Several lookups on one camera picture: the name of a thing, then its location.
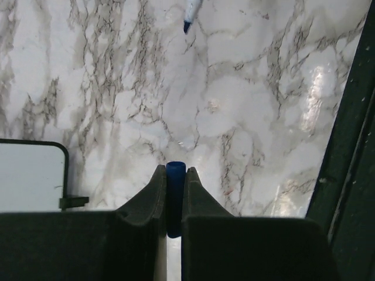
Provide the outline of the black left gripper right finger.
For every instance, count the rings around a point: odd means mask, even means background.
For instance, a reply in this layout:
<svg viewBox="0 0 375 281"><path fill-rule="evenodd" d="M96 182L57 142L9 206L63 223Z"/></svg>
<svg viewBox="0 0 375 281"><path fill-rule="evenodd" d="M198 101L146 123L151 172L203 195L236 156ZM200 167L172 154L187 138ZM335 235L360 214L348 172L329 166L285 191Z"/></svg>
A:
<svg viewBox="0 0 375 281"><path fill-rule="evenodd" d="M319 225L303 218L236 217L186 173L183 280L339 280Z"/></svg>

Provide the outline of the black framed whiteboard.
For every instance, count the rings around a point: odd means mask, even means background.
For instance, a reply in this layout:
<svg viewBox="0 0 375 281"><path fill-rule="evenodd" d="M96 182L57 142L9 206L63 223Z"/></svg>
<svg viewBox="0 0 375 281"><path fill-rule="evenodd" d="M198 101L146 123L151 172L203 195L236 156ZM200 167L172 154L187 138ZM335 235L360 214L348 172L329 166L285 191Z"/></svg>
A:
<svg viewBox="0 0 375 281"><path fill-rule="evenodd" d="M68 194L69 153L60 143L1 139L1 213L65 211L88 197Z"/></svg>

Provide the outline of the blue marker cap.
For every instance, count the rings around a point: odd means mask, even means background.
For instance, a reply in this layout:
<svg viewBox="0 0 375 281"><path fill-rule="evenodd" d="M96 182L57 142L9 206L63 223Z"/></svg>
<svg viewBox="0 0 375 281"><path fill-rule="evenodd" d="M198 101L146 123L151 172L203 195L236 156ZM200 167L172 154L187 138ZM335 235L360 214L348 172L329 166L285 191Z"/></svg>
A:
<svg viewBox="0 0 375 281"><path fill-rule="evenodd" d="M181 236L186 165L180 161L166 164L166 231L170 238Z"/></svg>

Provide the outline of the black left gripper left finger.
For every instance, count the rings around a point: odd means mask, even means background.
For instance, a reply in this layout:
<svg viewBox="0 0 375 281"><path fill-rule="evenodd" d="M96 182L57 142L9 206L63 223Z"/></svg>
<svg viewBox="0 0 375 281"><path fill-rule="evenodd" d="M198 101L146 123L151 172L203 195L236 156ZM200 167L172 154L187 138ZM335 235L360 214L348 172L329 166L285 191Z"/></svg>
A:
<svg viewBox="0 0 375 281"><path fill-rule="evenodd" d="M166 169L112 211L1 214L2 280L166 280Z"/></svg>

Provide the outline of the white whiteboard marker pen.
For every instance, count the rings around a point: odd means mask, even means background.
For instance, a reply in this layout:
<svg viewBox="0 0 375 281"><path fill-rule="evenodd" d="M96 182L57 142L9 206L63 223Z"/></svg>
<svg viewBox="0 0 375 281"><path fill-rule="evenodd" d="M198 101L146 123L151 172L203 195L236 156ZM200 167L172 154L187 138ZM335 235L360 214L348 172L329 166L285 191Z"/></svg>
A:
<svg viewBox="0 0 375 281"><path fill-rule="evenodd" d="M197 17L197 14L202 6L202 0L186 0L185 16L183 20L183 32L188 34L188 31Z"/></svg>

